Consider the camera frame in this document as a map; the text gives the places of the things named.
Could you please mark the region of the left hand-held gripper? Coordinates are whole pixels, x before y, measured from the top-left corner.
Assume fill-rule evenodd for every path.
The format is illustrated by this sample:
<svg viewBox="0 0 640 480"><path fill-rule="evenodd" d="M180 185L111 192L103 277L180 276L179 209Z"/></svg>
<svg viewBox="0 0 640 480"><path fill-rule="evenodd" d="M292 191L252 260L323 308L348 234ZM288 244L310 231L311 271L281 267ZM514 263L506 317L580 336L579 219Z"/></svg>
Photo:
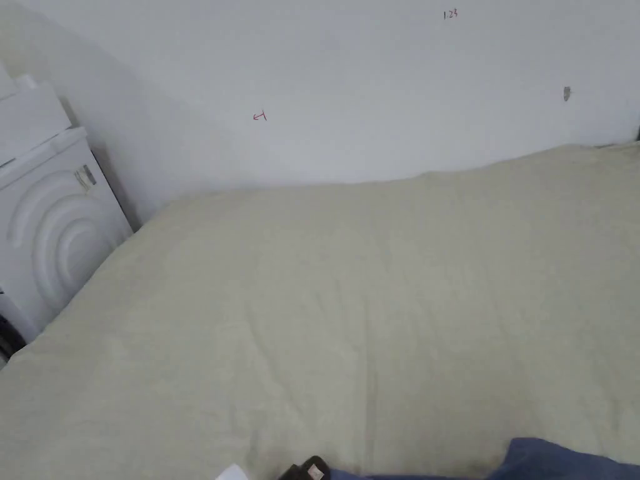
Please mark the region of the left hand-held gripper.
<svg viewBox="0 0 640 480"><path fill-rule="evenodd" d="M331 469L320 456L311 456L301 464L292 464L279 477L279 480L328 480ZM216 480L248 480L247 474L237 464L228 466Z"/></svg>

